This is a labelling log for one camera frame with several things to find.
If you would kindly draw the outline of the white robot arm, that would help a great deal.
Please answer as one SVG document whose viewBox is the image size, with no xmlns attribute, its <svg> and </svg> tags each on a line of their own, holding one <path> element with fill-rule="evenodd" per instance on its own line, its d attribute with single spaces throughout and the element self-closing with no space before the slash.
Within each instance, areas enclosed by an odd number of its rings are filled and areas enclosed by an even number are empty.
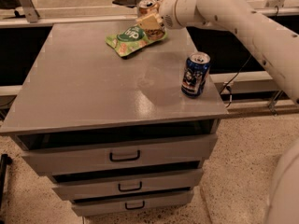
<svg viewBox="0 0 299 224">
<path fill-rule="evenodd" d="M 299 102 L 299 35 L 256 11 L 246 0 L 160 0 L 136 19 L 145 29 L 197 27 L 235 35 L 278 86 Z M 263 224 L 299 224 L 299 140 L 281 155 Z"/>
</svg>

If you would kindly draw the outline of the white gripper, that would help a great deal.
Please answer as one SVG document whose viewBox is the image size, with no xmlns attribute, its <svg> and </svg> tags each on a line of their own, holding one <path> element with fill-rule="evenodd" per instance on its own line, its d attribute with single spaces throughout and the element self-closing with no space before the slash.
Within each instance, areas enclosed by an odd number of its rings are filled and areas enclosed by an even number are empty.
<svg viewBox="0 0 299 224">
<path fill-rule="evenodd" d="M 181 29 L 186 26 L 186 4 L 184 0 L 160 0 L 159 14 L 150 13 L 136 19 L 144 30 Z"/>
</svg>

